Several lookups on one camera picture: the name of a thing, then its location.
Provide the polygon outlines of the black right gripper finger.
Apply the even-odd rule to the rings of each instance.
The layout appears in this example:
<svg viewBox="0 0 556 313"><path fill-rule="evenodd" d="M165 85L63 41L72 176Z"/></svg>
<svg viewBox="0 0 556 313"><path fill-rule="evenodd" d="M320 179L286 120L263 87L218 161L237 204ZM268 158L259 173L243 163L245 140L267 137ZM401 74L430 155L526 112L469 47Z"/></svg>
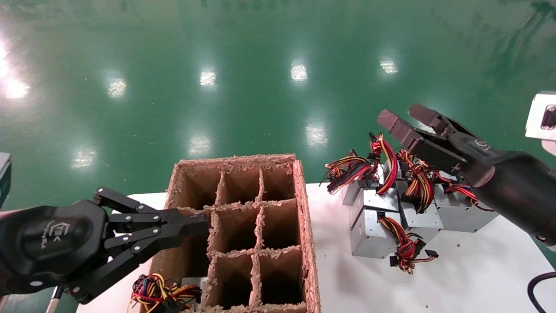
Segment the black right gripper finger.
<svg viewBox="0 0 556 313"><path fill-rule="evenodd" d="M409 115L433 129L433 132L427 132L414 127L409 132L414 139L429 140L436 144L474 143L474 135L460 123L424 105L411 105Z"/></svg>
<svg viewBox="0 0 556 313"><path fill-rule="evenodd" d="M433 168L455 174L467 163L463 155L457 152L447 139L415 128L389 110L384 109L379 113L377 122L385 127L406 151Z"/></svg>

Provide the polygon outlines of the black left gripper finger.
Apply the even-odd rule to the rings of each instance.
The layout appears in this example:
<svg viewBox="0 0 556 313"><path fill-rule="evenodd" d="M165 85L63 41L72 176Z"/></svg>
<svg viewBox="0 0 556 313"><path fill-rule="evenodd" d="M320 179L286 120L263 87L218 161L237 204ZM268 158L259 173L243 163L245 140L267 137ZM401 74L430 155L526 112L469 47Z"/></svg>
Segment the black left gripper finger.
<svg viewBox="0 0 556 313"><path fill-rule="evenodd" d="M160 251L179 247L180 226L149 226L104 238L97 253L69 280L69 294L88 304Z"/></svg>
<svg viewBox="0 0 556 313"><path fill-rule="evenodd" d="M112 233L134 234L150 230L159 236L186 237L205 234L210 228L204 214L187 216L178 209L156 210L109 188L97 190L93 203L114 211L106 226L106 230Z"/></svg>

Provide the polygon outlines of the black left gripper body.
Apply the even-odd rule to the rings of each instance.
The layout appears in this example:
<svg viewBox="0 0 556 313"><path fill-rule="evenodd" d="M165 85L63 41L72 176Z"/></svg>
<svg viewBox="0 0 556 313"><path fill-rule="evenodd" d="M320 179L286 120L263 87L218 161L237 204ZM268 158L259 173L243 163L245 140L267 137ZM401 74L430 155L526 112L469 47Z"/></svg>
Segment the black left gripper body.
<svg viewBox="0 0 556 313"><path fill-rule="evenodd" d="M1 212L1 295L68 284L99 251L107 218L89 200Z"/></svg>

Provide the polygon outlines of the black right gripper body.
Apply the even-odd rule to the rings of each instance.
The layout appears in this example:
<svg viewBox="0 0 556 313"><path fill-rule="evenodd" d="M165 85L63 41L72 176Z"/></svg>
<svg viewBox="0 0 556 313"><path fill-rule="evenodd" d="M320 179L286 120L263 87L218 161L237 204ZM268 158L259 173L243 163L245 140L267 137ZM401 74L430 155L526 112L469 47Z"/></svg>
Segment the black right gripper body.
<svg viewBox="0 0 556 313"><path fill-rule="evenodd" d="M556 243L555 169L521 151L492 148L465 133L450 143L464 155L460 174L489 208L547 247Z"/></svg>

